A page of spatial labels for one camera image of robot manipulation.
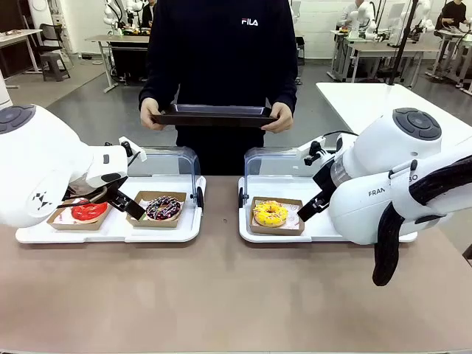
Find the gray stool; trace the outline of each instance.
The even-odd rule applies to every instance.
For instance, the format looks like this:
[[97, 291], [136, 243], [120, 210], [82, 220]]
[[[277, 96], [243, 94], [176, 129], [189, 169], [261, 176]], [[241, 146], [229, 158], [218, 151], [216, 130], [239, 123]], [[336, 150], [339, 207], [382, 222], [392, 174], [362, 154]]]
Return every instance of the gray stool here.
[[[58, 53], [44, 53], [39, 56], [41, 59], [41, 68], [43, 69], [43, 79], [46, 81], [47, 77], [54, 77], [56, 81], [64, 81], [64, 76], [71, 75], [67, 71], [66, 64]], [[59, 69], [58, 60], [61, 61], [64, 69]]]

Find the donut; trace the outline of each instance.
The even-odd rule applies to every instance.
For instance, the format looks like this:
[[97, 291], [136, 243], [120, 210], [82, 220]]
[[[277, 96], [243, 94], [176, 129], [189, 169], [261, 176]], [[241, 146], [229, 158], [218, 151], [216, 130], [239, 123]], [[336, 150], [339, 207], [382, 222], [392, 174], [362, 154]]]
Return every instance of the donut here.
[[108, 203], [86, 204], [72, 207], [72, 217], [78, 223], [94, 223], [106, 212]]
[[276, 201], [263, 201], [254, 208], [254, 219], [262, 226], [279, 227], [287, 221], [288, 210]]
[[177, 198], [162, 196], [149, 202], [146, 215], [149, 219], [171, 221], [177, 218], [181, 204]]

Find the person's left hand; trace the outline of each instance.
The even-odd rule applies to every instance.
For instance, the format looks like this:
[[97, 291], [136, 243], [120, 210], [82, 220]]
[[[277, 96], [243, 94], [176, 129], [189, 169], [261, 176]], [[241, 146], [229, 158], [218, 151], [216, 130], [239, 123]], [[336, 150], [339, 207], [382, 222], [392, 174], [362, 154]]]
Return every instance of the person's left hand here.
[[274, 103], [272, 106], [271, 118], [276, 119], [276, 121], [271, 124], [264, 125], [261, 128], [263, 131], [280, 133], [281, 131], [286, 131], [292, 128], [292, 125], [294, 125], [292, 111], [285, 103]]

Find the black sweatshirt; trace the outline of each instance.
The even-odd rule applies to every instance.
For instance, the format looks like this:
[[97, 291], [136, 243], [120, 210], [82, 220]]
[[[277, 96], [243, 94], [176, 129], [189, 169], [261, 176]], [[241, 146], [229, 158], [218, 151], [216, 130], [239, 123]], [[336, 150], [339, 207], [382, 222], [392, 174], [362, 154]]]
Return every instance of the black sweatshirt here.
[[[152, 97], [163, 110], [180, 85], [178, 103], [264, 106], [267, 98], [294, 111], [297, 58], [288, 1], [158, 0], [147, 70], [140, 105]], [[263, 140], [253, 128], [177, 129], [178, 145], [192, 145], [196, 131], [205, 138], [199, 143], [215, 135], [233, 144]]]
[[[465, 6], [464, 3], [460, 3], [459, 5], [456, 4], [454, 1], [451, 1], [444, 5], [441, 11], [440, 17], [437, 19], [436, 23], [436, 30], [441, 30], [444, 27], [449, 27], [449, 26], [454, 26], [459, 28], [459, 24], [463, 23], [466, 18], [465, 18], [465, 11], [467, 10], [467, 7]], [[443, 24], [442, 19], [443, 18], [452, 18], [454, 19], [453, 24]]]

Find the black tray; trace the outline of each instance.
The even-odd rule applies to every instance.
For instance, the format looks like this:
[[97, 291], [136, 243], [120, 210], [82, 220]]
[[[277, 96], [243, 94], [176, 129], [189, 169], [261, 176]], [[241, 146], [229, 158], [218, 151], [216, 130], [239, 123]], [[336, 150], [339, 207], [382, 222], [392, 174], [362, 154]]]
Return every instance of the black tray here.
[[270, 114], [266, 107], [171, 105], [153, 120], [163, 125], [260, 128], [274, 121]]

